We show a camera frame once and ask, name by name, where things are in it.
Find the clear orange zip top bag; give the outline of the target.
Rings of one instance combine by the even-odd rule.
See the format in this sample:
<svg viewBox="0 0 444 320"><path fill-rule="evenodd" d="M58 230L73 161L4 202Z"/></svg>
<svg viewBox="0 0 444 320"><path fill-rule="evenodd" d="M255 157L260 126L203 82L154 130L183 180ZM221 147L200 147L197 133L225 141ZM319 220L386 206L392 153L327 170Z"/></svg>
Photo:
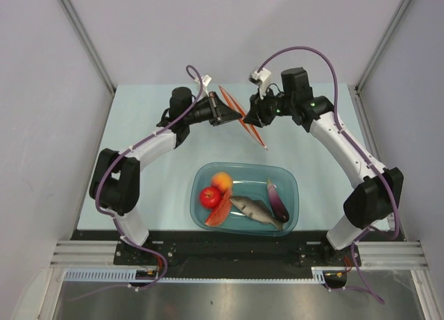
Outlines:
<svg viewBox="0 0 444 320"><path fill-rule="evenodd" d="M230 108L232 108L234 111L241 114L241 118L239 119L239 122L242 125L242 127L263 149L268 150L267 145L264 143L261 135L258 133L256 128L253 125L246 124L244 122L244 117L246 116L246 112L240 106L238 101L223 87L219 86L219 91L222 93L222 96L225 99L225 102L228 104L228 106Z"/></svg>

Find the blue transparent plastic tub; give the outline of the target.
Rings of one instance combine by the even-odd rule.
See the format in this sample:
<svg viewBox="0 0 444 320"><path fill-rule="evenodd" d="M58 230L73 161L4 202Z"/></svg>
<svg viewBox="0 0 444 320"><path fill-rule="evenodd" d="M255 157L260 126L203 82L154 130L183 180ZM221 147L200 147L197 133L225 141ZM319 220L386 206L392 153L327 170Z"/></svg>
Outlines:
<svg viewBox="0 0 444 320"><path fill-rule="evenodd" d="M208 221L211 210L203 205L204 194L215 199L211 179L225 172L233 180L232 195L227 196L229 210ZM213 162L201 167L191 189L190 215L206 230L245 235L283 236L296 227L299 219L298 185L286 169L268 165Z"/></svg>

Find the grey toy fish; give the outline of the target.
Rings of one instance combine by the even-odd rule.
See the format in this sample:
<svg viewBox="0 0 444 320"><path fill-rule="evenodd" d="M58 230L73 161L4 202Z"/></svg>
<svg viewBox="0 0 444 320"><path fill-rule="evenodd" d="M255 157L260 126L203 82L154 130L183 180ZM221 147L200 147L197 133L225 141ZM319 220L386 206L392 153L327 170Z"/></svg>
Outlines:
<svg viewBox="0 0 444 320"><path fill-rule="evenodd" d="M252 200L247 196L231 196L230 201L246 217L262 224L270 224L278 231L284 230L284 224L271 214L263 201Z"/></svg>

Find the toy watermelon slice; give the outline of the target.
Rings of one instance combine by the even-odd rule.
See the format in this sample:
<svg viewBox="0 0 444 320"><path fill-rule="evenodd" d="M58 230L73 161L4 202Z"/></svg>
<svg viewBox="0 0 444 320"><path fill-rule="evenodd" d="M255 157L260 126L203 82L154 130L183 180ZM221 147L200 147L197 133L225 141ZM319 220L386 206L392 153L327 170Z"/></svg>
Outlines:
<svg viewBox="0 0 444 320"><path fill-rule="evenodd" d="M230 197L232 196L232 188L229 188L223 195L221 202L210 213L205 221L205 225L209 227L220 226L228 217L232 203Z"/></svg>

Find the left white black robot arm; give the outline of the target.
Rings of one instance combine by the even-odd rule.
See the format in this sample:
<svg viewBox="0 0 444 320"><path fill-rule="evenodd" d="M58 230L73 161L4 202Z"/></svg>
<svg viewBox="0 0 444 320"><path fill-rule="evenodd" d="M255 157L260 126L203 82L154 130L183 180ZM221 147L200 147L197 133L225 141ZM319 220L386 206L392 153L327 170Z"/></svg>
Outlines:
<svg viewBox="0 0 444 320"><path fill-rule="evenodd" d="M153 247L145 242L148 228L136 208L142 170L179 147L191 125L208 121L219 126L241 118L241 113L222 102L215 92L198 100L189 88L177 87L152 134L123 151L103 149L99 153L89 196L100 213L111 217L120 238L130 245L128 254L136 263L146 264L153 256Z"/></svg>

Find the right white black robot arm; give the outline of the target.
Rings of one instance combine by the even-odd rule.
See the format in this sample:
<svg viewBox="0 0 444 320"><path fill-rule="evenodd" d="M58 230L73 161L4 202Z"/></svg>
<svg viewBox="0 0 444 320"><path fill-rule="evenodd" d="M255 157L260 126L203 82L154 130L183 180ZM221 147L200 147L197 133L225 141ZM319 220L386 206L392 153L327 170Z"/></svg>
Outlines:
<svg viewBox="0 0 444 320"><path fill-rule="evenodd" d="M400 227L398 206L404 176L397 167L388 169L349 134L334 104L325 96L314 96L302 67L283 71L281 79L283 91L274 94L269 70L250 74L250 82L258 89L250 97L244 122L263 128L276 117L290 116L330 152L345 172L353 191L343 204L344 215L327 231L320 247L321 260L336 265L373 223L392 214L395 228Z"/></svg>

